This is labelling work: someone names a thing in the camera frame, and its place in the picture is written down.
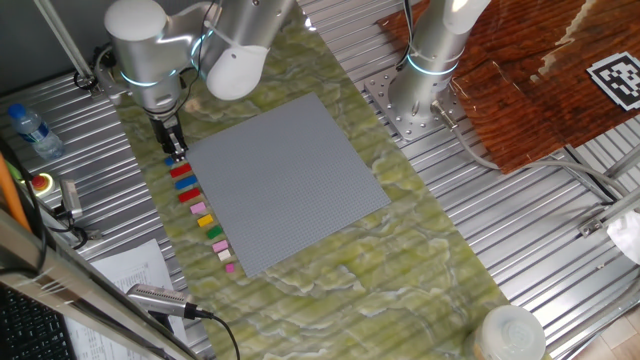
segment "white cylinder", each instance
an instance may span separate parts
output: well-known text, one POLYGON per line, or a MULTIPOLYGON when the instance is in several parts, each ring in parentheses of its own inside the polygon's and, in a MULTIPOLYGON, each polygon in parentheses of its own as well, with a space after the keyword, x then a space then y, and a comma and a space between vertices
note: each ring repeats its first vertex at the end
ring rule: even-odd
POLYGON ((478 360, 540 360, 545 350, 538 319, 512 305, 491 310, 465 343, 465 353, 478 360))
POLYGON ((104 26, 111 36, 140 41, 158 36, 167 23, 167 14, 153 0, 118 0, 104 15, 104 26))

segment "green marble surface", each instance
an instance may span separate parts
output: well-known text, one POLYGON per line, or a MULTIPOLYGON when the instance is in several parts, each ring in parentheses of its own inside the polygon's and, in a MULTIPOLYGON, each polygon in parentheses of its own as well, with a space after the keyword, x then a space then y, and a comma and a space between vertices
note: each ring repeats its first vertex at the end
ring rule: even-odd
MULTIPOLYGON (((212 252, 224 234, 209 240, 210 226, 199 228, 189 211, 203 199, 179 203, 143 110, 130 99, 118 107, 191 293, 229 323, 243 359, 462 358, 467 334, 507 300, 297 6, 249 96, 223 102, 202 81, 193 86, 180 114, 186 140, 309 92, 392 203, 251 279, 235 256, 227 274, 212 252)), ((225 330, 204 323, 218 357, 234 359, 225 330)))

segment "metal grating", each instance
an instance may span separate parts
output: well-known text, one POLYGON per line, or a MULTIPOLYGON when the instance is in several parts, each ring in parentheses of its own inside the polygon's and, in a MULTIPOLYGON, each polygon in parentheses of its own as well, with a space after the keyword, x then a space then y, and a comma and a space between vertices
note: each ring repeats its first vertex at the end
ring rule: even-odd
MULTIPOLYGON (((401 45, 375 24, 402 9, 400 0, 300 0, 313 26, 359 89, 362 80, 395 64, 401 45)), ((387 124, 382 114, 380 121, 387 124)), ((485 149, 467 120, 460 124, 478 153, 485 149)), ((476 165, 444 128, 406 144, 389 128, 413 167, 515 305, 530 310, 545 328, 548 344, 567 333, 621 292, 638 267, 606 237, 582 238, 577 230, 600 199, 558 168, 517 171, 504 176, 476 165)), ((31 171, 76 180, 86 215, 81 226, 99 228, 104 239, 81 254, 99 259, 157 239, 177 290, 188 291, 171 244, 151 202, 113 106, 92 99, 64 76, 0 99, 0 131, 31 171), (21 101, 42 112, 66 143, 62 159, 45 163, 13 135, 6 109, 21 101)), ((640 119, 578 148, 600 171, 640 143, 640 119)), ((621 178, 632 190, 640 168, 621 178)), ((47 203, 60 201, 54 192, 47 203)), ((620 314, 602 319, 607 323, 620 314)), ((212 354, 202 324, 186 321, 189 345, 212 354)), ((580 333, 552 356, 558 357, 597 330, 580 333)))

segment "red button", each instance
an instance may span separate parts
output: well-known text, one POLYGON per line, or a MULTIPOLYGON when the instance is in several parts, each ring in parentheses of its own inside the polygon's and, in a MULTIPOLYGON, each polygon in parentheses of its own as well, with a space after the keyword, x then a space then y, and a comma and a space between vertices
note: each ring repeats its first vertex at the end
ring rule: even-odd
POLYGON ((49 185, 49 180, 44 176, 36 175, 33 177, 33 180, 31 180, 31 185, 34 190, 42 191, 49 185))

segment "yellow lego brick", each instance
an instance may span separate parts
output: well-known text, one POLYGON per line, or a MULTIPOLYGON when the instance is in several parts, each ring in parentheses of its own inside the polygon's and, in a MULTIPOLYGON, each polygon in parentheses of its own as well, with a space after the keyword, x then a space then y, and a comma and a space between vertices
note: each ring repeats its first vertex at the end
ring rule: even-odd
POLYGON ((211 214, 203 216, 200 219, 198 219, 198 225, 200 225, 200 227, 203 227, 207 224, 211 224, 212 222, 213 222, 213 216, 211 216, 211 214))

